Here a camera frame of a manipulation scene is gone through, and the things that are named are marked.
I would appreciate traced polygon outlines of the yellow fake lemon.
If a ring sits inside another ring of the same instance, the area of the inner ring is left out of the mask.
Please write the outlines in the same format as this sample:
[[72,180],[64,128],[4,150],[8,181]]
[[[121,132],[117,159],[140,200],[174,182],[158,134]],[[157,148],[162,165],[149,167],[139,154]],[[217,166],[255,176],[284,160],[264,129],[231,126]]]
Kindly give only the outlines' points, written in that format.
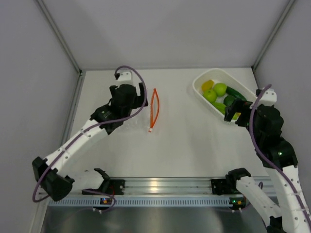
[[235,113],[233,116],[233,120],[237,120],[240,117],[241,113]]

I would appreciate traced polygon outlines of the clear zip bag orange seal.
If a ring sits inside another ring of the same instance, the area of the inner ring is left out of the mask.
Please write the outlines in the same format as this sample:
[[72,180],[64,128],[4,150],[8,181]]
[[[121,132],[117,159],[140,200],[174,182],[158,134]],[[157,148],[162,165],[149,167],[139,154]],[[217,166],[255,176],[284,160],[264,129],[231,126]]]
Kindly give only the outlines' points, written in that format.
[[156,88],[148,89],[148,106],[135,117],[127,120],[121,127],[122,133],[143,132],[151,133],[155,128],[160,113],[160,99]]

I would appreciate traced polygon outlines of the dark green fake avocado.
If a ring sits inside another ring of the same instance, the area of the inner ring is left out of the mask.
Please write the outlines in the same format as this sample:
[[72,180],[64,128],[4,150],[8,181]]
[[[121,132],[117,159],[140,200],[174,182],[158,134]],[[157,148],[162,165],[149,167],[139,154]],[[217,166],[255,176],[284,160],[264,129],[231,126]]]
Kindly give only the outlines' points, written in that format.
[[224,98],[224,100],[223,100],[223,104],[224,104],[225,106],[231,106],[235,99],[236,99],[236,98],[235,98],[234,96],[232,96],[232,95],[227,95],[227,96]]

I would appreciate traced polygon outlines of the yellow-green fake starfruit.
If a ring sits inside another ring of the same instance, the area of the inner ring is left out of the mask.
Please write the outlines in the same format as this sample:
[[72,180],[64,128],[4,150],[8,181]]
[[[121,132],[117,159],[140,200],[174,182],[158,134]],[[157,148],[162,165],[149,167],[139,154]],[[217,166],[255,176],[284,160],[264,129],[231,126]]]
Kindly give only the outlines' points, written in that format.
[[208,80],[206,82],[204,82],[202,85],[201,85],[201,90],[202,92],[205,92],[207,90],[210,90],[212,89],[214,86],[214,81],[213,80]]

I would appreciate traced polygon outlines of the light green fake apple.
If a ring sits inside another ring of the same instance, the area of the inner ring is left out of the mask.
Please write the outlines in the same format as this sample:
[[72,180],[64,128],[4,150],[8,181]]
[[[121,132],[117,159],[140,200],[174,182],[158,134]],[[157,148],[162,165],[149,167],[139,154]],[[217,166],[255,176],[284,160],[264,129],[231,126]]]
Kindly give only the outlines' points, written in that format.
[[225,83],[216,83],[213,90],[218,97],[223,97],[226,94],[227,85]]
[[203,97],[210,103],[214,103],[217,99],[217,94],[213,89],[206,90],[203,93]]

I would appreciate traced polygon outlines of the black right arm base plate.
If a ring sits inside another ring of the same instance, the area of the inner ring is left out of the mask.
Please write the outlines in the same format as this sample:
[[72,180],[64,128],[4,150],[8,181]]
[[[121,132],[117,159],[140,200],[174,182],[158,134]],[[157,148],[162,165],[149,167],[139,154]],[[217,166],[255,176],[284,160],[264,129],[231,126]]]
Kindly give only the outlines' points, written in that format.
[[227,179],[211,179],[211,188],[214,195],[237,195],[241,194],[236,189],[236,182]]

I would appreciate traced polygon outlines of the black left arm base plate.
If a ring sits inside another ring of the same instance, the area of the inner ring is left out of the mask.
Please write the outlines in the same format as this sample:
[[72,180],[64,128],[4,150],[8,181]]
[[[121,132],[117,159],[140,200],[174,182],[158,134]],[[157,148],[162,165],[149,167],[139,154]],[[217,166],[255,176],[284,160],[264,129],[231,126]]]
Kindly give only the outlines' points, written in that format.
[[93,195],[92,192],[105,193],[109,195],[123,195],[123,188],[125,187],[125,180],[112,179],[104,180],[97,189],[86,189],[82,191],[83,195]]

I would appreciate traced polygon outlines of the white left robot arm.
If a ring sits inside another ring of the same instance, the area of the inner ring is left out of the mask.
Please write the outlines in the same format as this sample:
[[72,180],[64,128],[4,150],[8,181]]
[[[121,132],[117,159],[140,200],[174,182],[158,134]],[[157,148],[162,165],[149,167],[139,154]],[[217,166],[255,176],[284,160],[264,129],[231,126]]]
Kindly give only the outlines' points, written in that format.
[[140,112],[148,105],[143,82],[139,83],[139,93],[132,84],[112,85],[109,89],[109,102],[98,107],[79,132],[55,152],[45,158],[36,157],[33,160],[32,167],[37,185],[42,187],[53,201],[62,200],[73,189],[87,194],[104,194],[109,190],[110,178],[101,168],[85,170],[80,176],[70,173],[72,166],[89,148],[132,118],[134,109]]

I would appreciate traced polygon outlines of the dark green fake cucumber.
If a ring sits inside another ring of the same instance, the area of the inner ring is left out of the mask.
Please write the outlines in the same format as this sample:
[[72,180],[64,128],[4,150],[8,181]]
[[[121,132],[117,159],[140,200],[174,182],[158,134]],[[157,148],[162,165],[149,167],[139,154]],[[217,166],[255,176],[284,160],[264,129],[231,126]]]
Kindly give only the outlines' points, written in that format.
[[247,101],[247,99],[245,98],[244,95],[242,95],[240,92],[238,92],[237,90],[233,89],[232,87],[227,86],[226,93],[228,95],[231,95],[231,96],[235,97],[236,99],[241,99],[243,101]]

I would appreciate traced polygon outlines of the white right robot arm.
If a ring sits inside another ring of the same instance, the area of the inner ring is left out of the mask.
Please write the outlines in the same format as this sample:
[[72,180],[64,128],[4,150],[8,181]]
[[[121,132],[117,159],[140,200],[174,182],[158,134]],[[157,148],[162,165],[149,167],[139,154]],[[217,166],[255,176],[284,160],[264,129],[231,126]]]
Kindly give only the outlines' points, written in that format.
[[245,168],[226,175],[227,188],[240,192],[261,216],[269,233],[309,233],[311,214],[298,175],[298,160],[292,145],[281,136],[284,120],[274,106],[258,107],[244,100],[234,100],[225,108],[225,121],[240,113],[238,126],[245,127],[277,196],[275,204],[255,183]]

